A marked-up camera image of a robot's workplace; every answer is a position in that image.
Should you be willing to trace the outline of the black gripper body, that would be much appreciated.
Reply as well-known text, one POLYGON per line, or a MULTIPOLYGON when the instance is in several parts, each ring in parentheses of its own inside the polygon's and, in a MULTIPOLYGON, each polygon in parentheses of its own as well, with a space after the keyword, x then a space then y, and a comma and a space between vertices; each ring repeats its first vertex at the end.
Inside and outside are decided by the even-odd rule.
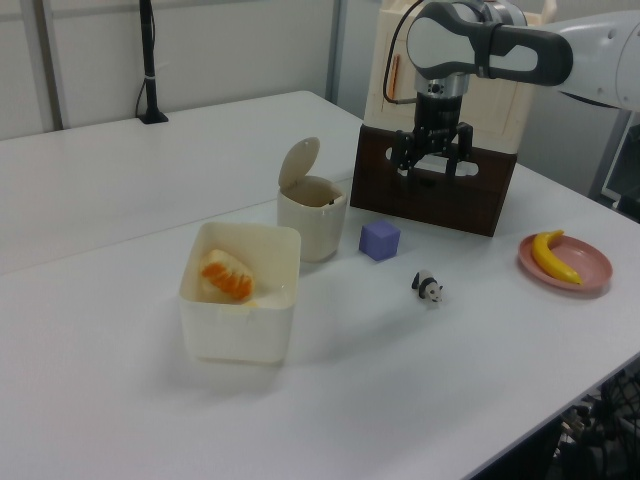
POLYGON ((418 150, 445 150, 457 134, 460 98, 417 94, 414 143, 418 150))

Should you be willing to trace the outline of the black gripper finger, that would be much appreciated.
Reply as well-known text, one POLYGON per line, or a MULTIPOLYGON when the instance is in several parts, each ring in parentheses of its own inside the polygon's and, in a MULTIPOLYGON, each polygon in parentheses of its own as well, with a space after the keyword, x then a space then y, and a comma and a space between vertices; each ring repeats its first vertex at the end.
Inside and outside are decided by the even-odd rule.
POLYGON ((447 178, 454 178, 458 163, 468 160, 472 152, 472 141, 473 127, 465 122, 460 122, 449 130, 444 147, 447 178))
POLYGON ((397 130, 393 143, 393 165, 399 176, 404 191, 412 191, 415 178, 412 173, 416 163, 426 153, 426 131, 419 128, 417 132, 397 130))

